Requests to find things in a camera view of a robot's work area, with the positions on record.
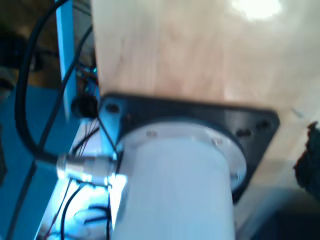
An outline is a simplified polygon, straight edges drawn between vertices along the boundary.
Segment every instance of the white cylindrical motor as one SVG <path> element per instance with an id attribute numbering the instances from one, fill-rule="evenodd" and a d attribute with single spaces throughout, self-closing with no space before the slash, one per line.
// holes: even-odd
<path id="1" fill-rule="evenodd" d="M 121 144 L 127 183 L 110 192 L 112 240 L 235 239 L 232 190 L 246 162 L 232 140 L 199 124 L 166 122 Z"/>

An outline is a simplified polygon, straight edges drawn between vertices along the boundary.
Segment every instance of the black plastic part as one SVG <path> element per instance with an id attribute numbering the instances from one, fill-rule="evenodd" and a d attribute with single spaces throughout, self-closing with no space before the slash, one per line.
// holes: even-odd
<path id="1" fill-rule="evenodd" d="M 7 167 L 5 162 L 5 153 L 2 146 L 2 125 L 0 125 L 0 186 L 5 180 Z"/>
<path id="2" fill-rule="evenodd" d="M 234 204 L 248 186 L 280 124 L 277 113 L 269 109 L 117 93 L 101 99 L 99 116 L 106 129 L 112 130 L 115 142 L 138 127 L 163 121 L 199 123 L 224 133 L 240 146 L 247 164 L 243 184 L 232 193 Z"/>
<path id="3" fill-rule="evenodd" d="M 72 100 L 71 111 L 78 118 L 96 119 L 98 102 L 95 96 L 80 95 Z"/>

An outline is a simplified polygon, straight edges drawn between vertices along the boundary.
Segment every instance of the blue metal bracket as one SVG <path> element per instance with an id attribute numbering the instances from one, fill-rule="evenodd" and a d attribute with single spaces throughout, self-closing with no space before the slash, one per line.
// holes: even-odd
<path id="1" fill-rule="evenodd" d="M 48 120 L 57 91 L 28 87 L 27 122 L 36 141 Z M 18 136 L 15 117 L 15 92 L 0 104 L 2 145 L 7 174 L 0 187 L 0 239 L 34 239 L 57 182 L 57 174 L 43 167 L 32 169 L 33 156 Z M 66 121 L 61 107 L 52 126 L 45 148 L 50 152 L 68 152 L 79 128 L 79 120 Z M 28 174 L 32 172 L 29 184 Z"/>

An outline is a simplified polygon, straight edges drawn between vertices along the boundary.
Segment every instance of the plywood board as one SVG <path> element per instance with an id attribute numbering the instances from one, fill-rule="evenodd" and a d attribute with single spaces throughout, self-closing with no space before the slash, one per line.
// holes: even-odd
<path id="1" fill-rule="evenodd" d="M 101 94 L 268 107 L 281 127 L 235 207 L 238 229 L 299 191 L 292 166 L 320 118 L 317 0 L 92 0 Z"/>

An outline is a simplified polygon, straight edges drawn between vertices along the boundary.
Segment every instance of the black mounting plate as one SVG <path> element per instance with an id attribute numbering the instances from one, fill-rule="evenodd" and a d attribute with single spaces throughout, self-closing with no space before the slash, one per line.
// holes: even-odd
<path id="1" fill-rule="evenodd" d="M 232 193 L 237 203 L 276 133 L 280 121 L 269 109 L 197 103 L 112 93 L 101 98 L 99 116 L 115 142 L 146 124 L 187 121 L 223 132 L 242 149 L 247 172 L 242 185 Z"/>

